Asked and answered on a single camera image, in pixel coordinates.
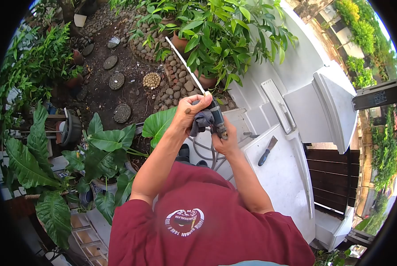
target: printed logo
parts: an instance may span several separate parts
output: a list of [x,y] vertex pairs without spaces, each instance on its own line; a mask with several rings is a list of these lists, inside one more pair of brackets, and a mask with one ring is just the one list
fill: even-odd
[[177,210],[166,217],[164,225],[175,235],[187,237],[204,223],[204,213],[200,209]]

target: maroon t-shirt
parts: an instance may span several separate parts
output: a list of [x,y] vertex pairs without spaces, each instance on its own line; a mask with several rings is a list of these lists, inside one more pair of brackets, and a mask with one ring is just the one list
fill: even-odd
[[174,162],[153,212],[140,199],[116,208],[109,266],[229,265],[263,260],[313,265],[291,217],[249,212],[215,171]]

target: person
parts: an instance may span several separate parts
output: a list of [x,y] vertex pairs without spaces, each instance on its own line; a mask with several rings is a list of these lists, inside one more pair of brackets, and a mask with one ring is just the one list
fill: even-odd
[[[200,102],[191,105],[195,100]],[[179,101],[172,123],[139,169],[129,200],[115,210],[110,266],[313,265],[310,247],[291,217],[272,207],[226,117],[228,140],[213,134],[212,141],[231,165],[238,191],[210,168],[175,161],[194,116],[211,101],[202,95]],[[181,152],[188,157],[185,145]]]

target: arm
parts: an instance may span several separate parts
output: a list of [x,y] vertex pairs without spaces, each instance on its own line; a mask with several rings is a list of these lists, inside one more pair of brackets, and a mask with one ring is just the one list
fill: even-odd
[[[200,102],[192,106],[195,100],[200,100]],[[203,95],[194,95],[179,101],[172,123],[136,174],[130,200],[140,199],[149,205],[153,204],[154,198],[169,175],[182,143],[188,136],[195,115],[209,106],[211,102],[212,96],[204,97]]]
[[225,126],[228,131],[228,140],[220,139],[216,134],[212,135],[213,146],[219,152],[225,155],[232,172],[234,173],[235,183],[238,192],[244,201],[247,209],[252,212],[266,213],[274,211],[272,202],[259,183],[256,174],[246,161],[243,152],[238,147],[237,130],[225,119]]

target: ladder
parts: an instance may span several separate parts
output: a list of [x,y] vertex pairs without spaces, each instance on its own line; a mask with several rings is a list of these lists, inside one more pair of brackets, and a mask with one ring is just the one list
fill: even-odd
[[[98,265],[107,266],[107,264],[103,265],[99,260],[104,259],[108,262],[108,247],[101,239],[101,237],[98,235],[97,231],[95,230],[95,227],[92,225],[88,216],[85,213],[78,213],[77,210],[70,210],[70,214],[71,216],[74,215],[79,216],[80,221],[82,218],[86,220],[88,223],[86,226],[74,227],[73,222],[70,221],[72,227],[71,234],[73,235],[77,245],[85,255],[85,258],[87,258],[89,264],[92,266],[98,266]],[[98,240],[84,243],[81,237],[79,236],[79,232],[82,231],[87,231],[89,236],[96,237]],[[98,251],[99,255],[96,256],[92,255],[91,250],[94,249]]]

